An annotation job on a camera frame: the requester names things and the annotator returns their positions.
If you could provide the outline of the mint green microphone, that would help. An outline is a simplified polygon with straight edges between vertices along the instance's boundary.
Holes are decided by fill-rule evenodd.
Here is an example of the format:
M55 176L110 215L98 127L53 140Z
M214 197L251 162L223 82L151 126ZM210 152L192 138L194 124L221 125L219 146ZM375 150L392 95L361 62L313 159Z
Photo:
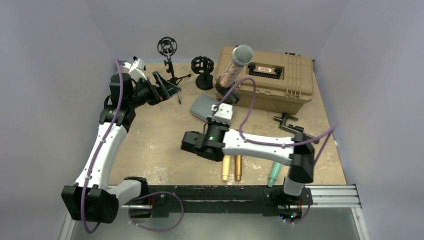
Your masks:
M273 163L272 168L271 168L269 175L268 175L268 181L267 181L267 187L268 188L272 188L274 186L274 184L277 181L278 176L281 172L282 166L283 165L279 162Z

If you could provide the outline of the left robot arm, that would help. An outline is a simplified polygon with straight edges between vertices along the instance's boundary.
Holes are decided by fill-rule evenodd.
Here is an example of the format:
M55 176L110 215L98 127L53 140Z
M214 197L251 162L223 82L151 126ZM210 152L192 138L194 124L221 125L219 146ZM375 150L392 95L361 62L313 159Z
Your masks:
M110 94L99 117L97 138L81 174L73 185L66 185L61 198L75 221L110 224L119 208L130 201L138 205L149 199L149 187L143 177L126 177L117 186L109 187L109 177L121 144L136 117L135 109L164 102L177 95L181 88L153 73L149 78L135 80L128 73L110 78Z

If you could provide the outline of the cream microphone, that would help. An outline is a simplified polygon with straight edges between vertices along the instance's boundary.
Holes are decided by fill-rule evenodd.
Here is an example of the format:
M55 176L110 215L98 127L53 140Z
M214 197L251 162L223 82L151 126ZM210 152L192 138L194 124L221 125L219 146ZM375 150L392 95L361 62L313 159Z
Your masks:
M231 163L231 156L225 155L222 160L222 169L221 169L221 179L223 181L228 181L229 172L230 172L230 163Z

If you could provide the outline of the silver head patterned microphone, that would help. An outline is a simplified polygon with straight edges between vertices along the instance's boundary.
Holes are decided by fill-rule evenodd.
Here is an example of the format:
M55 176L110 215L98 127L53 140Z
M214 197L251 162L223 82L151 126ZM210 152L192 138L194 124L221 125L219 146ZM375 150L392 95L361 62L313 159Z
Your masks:
M249 45L236 46L231 52L231 61L221 75L217 85L222 88L229 88L235 83L243 67L252 61L253 54L254 51Z

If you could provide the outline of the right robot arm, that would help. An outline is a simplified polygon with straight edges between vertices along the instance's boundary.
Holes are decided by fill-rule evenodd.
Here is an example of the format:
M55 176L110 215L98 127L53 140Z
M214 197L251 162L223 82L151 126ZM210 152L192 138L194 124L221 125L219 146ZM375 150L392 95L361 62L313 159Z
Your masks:
M180 148L215 162L241 155L287 166L288 176L280 196L288 204L298 200L304 185L314 181L315 149L302 133L293 137L242 134L228 124L209 121L204 133L185 132Z

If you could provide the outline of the gold microphone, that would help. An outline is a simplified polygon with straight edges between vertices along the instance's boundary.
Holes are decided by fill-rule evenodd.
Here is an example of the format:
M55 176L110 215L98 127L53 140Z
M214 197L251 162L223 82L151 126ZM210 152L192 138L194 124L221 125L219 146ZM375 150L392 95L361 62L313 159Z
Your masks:
M243 156L234 156L234 177L236 181L241 181L243 175Z

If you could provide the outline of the black round base shockmount stand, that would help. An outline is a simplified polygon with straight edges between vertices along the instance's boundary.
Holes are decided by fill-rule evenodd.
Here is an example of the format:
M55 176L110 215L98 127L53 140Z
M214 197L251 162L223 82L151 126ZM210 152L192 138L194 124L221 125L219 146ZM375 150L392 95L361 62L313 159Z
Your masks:
M213 88L214 61L206 56L197 56L191 61L191 70L197 74L195 85L203 91Z

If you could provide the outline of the black stand for patterned microphone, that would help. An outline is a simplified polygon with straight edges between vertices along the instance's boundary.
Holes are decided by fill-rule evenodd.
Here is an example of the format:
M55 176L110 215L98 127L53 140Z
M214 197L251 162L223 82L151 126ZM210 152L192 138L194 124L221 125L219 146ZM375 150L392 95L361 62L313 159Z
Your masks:
M241 99L241 95L235 91L235 84L232 83L228 87L221 86L220 83L216 84L217 92L222 95L222 98L219 100L219 103L225 103L229 105L235 105Z

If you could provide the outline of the black tripod mic stand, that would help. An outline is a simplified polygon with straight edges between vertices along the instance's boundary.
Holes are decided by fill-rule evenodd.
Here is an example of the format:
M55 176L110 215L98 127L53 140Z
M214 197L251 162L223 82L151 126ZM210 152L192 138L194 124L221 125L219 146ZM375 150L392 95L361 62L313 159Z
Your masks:
M167 66L166 72L168 74L171 74L171 78L169 81L178 86L182 79L184 78L190 78L192 75L189 73L187 75L176 77L174 72L174 66L172 63L171 56L176 53L178 48L178 44L176 40L170 36L165 36L161 38L157 43L157 50L158 52L166 57L166 60L164 60L164 65Z

